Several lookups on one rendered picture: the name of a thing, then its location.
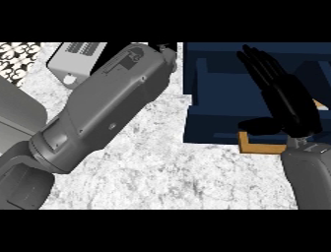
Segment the navy blue cabinet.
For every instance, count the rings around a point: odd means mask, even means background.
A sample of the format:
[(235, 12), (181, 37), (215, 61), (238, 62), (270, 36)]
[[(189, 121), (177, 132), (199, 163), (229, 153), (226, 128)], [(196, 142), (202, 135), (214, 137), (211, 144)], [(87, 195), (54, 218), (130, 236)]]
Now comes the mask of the navy blue cabinet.
[(235, 52), (242, 45), (269, 54), (300, 56), (304, 60), (331, 61), (331, 42), (187, 42), (186, 48), (196, 52)]

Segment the large grey flat appliance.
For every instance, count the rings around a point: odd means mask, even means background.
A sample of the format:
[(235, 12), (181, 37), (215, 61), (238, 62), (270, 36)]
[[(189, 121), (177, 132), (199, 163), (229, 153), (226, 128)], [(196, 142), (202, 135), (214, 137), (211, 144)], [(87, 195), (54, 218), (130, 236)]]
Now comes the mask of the large grey flat appliance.
[(0, 75), (0, 153), (30, 139), (45, 120), (39, 102)]

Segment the navy blue drawer front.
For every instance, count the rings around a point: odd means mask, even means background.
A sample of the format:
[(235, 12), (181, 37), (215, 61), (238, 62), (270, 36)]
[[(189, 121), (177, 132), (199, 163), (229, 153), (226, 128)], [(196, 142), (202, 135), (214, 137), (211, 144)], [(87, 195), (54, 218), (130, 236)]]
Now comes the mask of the navy blue drawer front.
[[(184, 125), (184, 143), (236, 145), (238, 123), (270, 117), (267, 107), (261, 109), (209, 108), (190, 105)], [(319, 110), (322, 132), (307, 138), (310, 142), (331, 145), (331, 110)]]

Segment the navy blue open drawer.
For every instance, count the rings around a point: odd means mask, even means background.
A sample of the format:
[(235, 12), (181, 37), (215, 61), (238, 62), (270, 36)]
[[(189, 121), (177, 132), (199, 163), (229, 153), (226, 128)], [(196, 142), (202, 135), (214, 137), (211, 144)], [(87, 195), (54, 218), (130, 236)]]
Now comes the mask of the navy blue open drawer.
[[(232, 73), (230, 63), (199, 58), (195, 74), (184, 77), (192, 81), (193, 108), (201, 114), (261, 117), (269, 116), (269, 108), (260, 95), (260, 89), (251, 80), (242, 64), (241, 72)], [(312, 98), (328, 108), (322, 118), (331, 118), (331, 64), (325, 61), (301, 62), (292, 74), (300, 79)]]

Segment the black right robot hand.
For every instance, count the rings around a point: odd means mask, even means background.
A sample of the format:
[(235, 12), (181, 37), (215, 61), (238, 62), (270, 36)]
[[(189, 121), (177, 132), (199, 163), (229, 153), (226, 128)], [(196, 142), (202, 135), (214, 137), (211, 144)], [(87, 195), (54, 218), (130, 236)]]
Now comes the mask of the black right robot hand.
[(241, 121), (238, 128), (252, 136), (285, 132), (292, 138), (304, 138), (318, 134), (322, 131), (319, 112), (297, 76), (286, 72), (273, 56), (247, 44), (236, 57), (272, 114), (270, 117)]

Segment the pale grey box appliance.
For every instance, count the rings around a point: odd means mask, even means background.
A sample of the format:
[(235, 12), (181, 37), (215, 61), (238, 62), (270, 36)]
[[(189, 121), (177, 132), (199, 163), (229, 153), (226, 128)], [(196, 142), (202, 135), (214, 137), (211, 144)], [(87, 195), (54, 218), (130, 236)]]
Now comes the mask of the pale grey box appliance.
[(104, 42), (61, 42), (45, 67), (70, 90), (91, 75), (91, 70), (106, 47)]

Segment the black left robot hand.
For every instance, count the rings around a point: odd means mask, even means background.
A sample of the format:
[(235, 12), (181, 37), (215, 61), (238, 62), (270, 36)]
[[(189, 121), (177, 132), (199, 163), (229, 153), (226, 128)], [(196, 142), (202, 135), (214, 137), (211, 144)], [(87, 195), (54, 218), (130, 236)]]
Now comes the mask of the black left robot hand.
[(177, 43), (175, 42), (149, 42), (147, 46), (153, 48), (158, 52), (162, 52), (165, 49), (171, 49), (172, 51), (177, 51)]

